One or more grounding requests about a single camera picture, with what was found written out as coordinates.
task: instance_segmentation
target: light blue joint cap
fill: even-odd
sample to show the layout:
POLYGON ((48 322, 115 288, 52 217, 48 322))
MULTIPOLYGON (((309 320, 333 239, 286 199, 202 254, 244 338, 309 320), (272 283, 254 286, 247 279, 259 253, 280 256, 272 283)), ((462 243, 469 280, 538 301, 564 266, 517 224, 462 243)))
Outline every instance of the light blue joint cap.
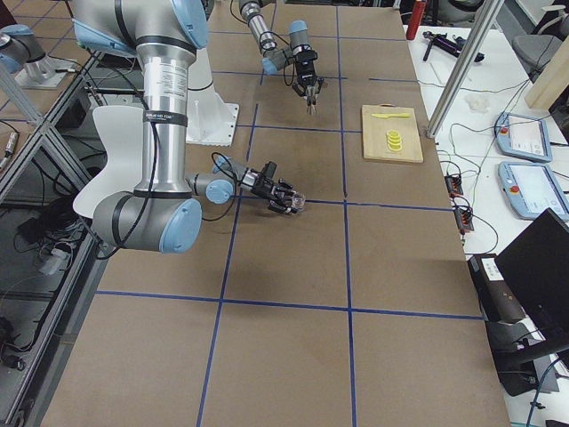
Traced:
POLYGON ((232 194, 233 184, 226 180, 212 181, 205 188, 205 196, 216 205, 222 205, 227 202, 232 194))
POLYGON ((2 65, 4 65, 6 69, 8 69, 8 72, 10 74, 17 73, 22 68, 24 68, 22 65, 20 65, 19 62, 17 62, 14 58, 11 58, 10 56, 0 54, 0 62, 2 62, 2 65))
POLYGON ((159 250, 163 254, 181 254, 196 241, 202 224, 202 206, 194 198, 180 204, 162 232, 159 250))
POLYGON ((265 74, 269 76, 274 76, 278 72, 275 64, 269 58, 263 58, 261 64, 263 64, 263 69, 265 70, 265 74))
POLYGON ((0 28, 0 31, 6 33, 8 36, 32 36, 34 34, 27 25, 23 24, 9 25, 7 27, 0 28))
POLYGON ((212 169, 212 173, 217 173, 221 170, 221 168, 223 167, 223 165, 225 165, 227 162, 225 161, 225 158, 221 157, 221 156, 217 156, 215 158, 215 165, 213 166, 212 169))
POLYGON ((303 20, 294 20, 288 28, 288 34, 298 33, 299 31, 305 31, 307 29, 309 28, 307 27, 306 22, 303 20))
POLYGON ((197 49, 207 46, 209 33, 201 0, 171 0, 172 8, 184 34, 197 49))
POLYGON ((83 24, 80 20, 73 20, 73 26, 75 28, 75 37, 83 46, 89 47, 94 51, 101 51, 124 58, 136 56, 136 51, 127 44, 83 24))

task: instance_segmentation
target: cutting board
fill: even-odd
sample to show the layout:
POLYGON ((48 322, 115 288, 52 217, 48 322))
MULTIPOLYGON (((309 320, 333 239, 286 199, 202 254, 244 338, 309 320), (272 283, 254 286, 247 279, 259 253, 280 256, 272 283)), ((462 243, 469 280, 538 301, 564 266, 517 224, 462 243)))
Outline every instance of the cutting board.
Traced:
POLYGON ((362 106, 362 125, 364 129, 364 158, 386 162, 422 163, 423 153, 417 130, 414 109, 403 107, 382 107, 380 105, 362 106), (376 118, 372 114, 409 113, 406 118, 376 118), (398 131, 402 137, 400 151, 388 147, 387 132, 398 131))

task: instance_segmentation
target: metal frame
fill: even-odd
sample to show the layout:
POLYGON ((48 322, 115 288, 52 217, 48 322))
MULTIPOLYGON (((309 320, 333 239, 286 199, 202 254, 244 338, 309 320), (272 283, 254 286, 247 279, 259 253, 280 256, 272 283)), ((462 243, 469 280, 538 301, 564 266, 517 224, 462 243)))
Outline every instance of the metal frame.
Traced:
MULTIPOLYGON (((91 57, 86 62, 81 75, 73 79, 45 116, 0 64, 0 89, 35 127, 18 155, 0 175, 0 202, 40 149, 45 150, 76 188, 81 189, 91 179, 79 158, 55 128, 55 124, 77 91, 83 87, 86 70, 96 61, 95 57, 91 57)), ((106 265, 105 262, 96 260, 97 252, 97 242, 87 234, 78 247, 73 264, 62 279, 60 292, 45 318, 41 334, 28 353, 28 366, 20 379, 20 387, 13 390, 10 396, 3 395, 3 399, 9 399, 10 402, 7 406, 8 412, 2 414, 2 418, 5 415, 2 421, 6 425, 40 424, 106 265)))
POLYGON ((443 94, 438 100, 438 104, 429 120, 429 125, 427 126, 427 136, 429 138, 437 136, 456 95, 461 89, 462 82, 464 82, 466 75, 469 73, 470 66, 484 42, 486 33, 488 33, 503 4, 504 0, 486 0, 482 5, 474 22, 474 27, 470 31, 469 39, 461 52, 461 56, 456 61, 443 94))

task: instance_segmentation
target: floor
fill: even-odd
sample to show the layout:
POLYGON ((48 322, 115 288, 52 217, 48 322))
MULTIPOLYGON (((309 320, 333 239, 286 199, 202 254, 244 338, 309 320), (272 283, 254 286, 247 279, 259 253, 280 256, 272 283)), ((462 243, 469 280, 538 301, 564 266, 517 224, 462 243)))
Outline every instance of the floor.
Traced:
MULTIPOLYGON (((299 14, 309 25, 327 80, 311 117, 282 77, 260 74, 228 3, 208 48, 216 90, 241 106, 224 153, 274 160, 307 209, 279 216, 242 194, 186 254, 120 251, 42 426, 505 425, 432 141, 421 165, 361 155, 362 104, 414 106, 427 123, 398 17, 263 9, 278 34, 299 14)), ((51 2, 12 7, 58 19, 51 2)), ((188 169, 209 169, 210 152, 191 146, 188 169)))

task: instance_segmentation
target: yellow knife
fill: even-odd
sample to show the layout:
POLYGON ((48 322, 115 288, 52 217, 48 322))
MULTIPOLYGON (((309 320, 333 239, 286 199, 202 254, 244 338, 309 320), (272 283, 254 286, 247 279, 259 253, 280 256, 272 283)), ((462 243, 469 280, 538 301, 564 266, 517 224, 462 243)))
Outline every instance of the yellow knife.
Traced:
POLYGON ((401 118, 408 118, 410 117, 410 113, 373 113, 372 117, 375 118, 392 118, 392 117, 401 117, 401 118))

